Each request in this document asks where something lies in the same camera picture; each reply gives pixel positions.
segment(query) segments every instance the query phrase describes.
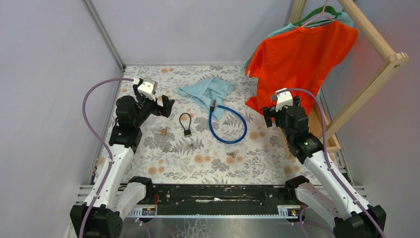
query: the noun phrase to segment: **blue cable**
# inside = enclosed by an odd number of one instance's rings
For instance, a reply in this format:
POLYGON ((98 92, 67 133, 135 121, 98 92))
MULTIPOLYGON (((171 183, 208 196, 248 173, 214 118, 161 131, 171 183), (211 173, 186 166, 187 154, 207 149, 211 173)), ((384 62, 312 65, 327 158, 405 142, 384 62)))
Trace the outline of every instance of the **blue cable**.
POLYGON ((210 127, 211 133, 216 137, 216 139, 219 140, 220 142, 225 143, 225 144, 235 144, 235 143, 238 143, 239 141, 241 141, 243 138, 245 138, 245 135, 247 134, 247 123, 245 122, 245 119, 239 113, 237 113, 236 111, 234 111, 234 110, 232 110, 230 108, 227 108, 227 107, 224 107, 224 106, 221 106, 221 105, 217 105, 215 107, 218 107, 218 108, 222 108, 222 109, 231 111, 233 114, 237 115, 241 119, 241 121, 244 123, 244 127, 245 127, 244 134, 241 136, 241 138, 239 138, 237 140, 234 140, 234 141, 223 140, 222 138, 218 137, 216 135, 216 133, 214 132, 214 130, 213 130, 213 126, 211 125, 211 116, 213 114, 213 111, 210 110, 209 127, 210 127))

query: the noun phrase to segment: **floral tablecloth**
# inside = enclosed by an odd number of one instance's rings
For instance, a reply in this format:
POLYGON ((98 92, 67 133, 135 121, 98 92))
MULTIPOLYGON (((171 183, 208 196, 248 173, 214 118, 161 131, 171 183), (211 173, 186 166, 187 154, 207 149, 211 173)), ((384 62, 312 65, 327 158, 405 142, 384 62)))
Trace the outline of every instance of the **floral tablecloth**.
MULTIPOLYGON (((243 74, 239 66, 129 66, 124 77, 139 77, 158 82, 156 95, 175 99, 170 118, 151 115, 141 126, 143 137, 134 159, 124 173, 122 182, 133 176, 152 179, 153 183, 214 183, 214 184, 284 184, 298 175, 312 183, 319 181, 296 159, 285 157, 278 130, 267 128, 262 115, 244 103, 254 96, 257 79, 243 74), (177 88, 205 78, 219 77, 235 81, 235 90, 223 101, 246 120, 248 133, 236 144, 223 144, 214 138, 208 126, 207 112, 188 97, 178 94, 177 88), (178 121, 182 113, 192 117, 192 136, 184 137, 178 121), (158 134, 162 128, 167 135, 158 134)), ((132 84, 123 82, 118 97, 134 96, 132 84)), ((181 117, 188 126, 189 118, 181 117)), ((219 121, 212 123, 217 135, 226 140, 239 138, 243 133, 241 120, 225 111, 219 121)), ((107 140, 113 125, 110 125, 107 140)), ((97 177, 107 157, 106 150, 98 158, 97 177)))

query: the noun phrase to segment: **cable connector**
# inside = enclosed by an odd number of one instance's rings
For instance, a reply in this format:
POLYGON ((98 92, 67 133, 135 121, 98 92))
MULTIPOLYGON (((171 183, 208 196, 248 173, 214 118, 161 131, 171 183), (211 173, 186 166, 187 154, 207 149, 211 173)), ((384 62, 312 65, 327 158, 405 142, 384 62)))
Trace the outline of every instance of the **cable connector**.
POLYGON ((211 106, 210 106, 210 112, 213 112, 215 107, 216 107, 216 101, 212 100, 211 101, 211 106))
POLYGON ((184 130, 184 136, 185 137, 191 137, 191 130, 190 129, 184 130))

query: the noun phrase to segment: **wooden frame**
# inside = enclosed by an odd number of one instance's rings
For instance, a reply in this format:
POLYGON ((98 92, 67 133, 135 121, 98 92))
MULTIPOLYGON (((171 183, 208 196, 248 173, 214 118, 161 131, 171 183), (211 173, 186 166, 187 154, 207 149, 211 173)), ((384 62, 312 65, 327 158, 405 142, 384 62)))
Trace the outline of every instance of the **wooden frame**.
MULTIPOLYGON (((301 19, 306 1, 307 0, 295 0, 289 18, 289 23, 296 22, 301 19)), ((360 31, 367 37, 384 62, 370 78, 367 84, 362 87, 353 99, 350 100, 350 102, 341 110, 341 112, 332 119, 331 123, 326 122, 327 127, 325 136, 329 139, 328 141, 331 139, 332 141, 336 141, 334 134, 338 131, 338 129, 340 129, 366 102, 369 101, 373 95, 375 95, 385 85, 386 82, 388 82, 408 63, 408 61, 410 61, 410 57, 408 57, 406 53, 395 53, 391 46, 352 0, 338 0, 338 2, 343 6, 344 10, 348 13, 360 31)), ((322 135, 318 132, 321 125, 318 125, 318 127, 314 125, 314 127, 314 135, 321 139, 322 135)), ((286 138, 283 133, 280 134, 283 146, 286 148, 286 138)), ((336 148, 333 148, 332 150, 327 148, 327 150, 331 152, 340 146, 337 143, 335 147, 336 148)))

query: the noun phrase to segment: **white wall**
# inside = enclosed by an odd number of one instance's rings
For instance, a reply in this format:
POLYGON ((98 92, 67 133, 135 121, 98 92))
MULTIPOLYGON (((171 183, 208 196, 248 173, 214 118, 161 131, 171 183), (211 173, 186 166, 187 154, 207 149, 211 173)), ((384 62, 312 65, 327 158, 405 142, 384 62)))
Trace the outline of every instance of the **white wall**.
MULTIPOLYGON (((394 50, 406 52, 411 61, 338 131, 338 136, 355 182, 365 186, 372 204, 380 204, 387 212, 385 234, 419 237, 420 4, 416 0, 360 0, 357 4, 394 50)), ((361 35, 350 55, 324 83, 333 115, 381 63, 361 35)))
MULTIPOLYGON (((98 145, 83 97, 118 68, 80 0, 2 0, 0 36, 0 237, 59 238, 98 145)), ((115 86, 88 102, 96 130, 115 86)))
MULTIPOLYGON (((245 62, 287 24, 292 0, 93 0, 126 64, 245 62)), ((304 13, 322 6, 309 0, 304 13)), ((341 11, 337 0, 329 5, 341 11)))

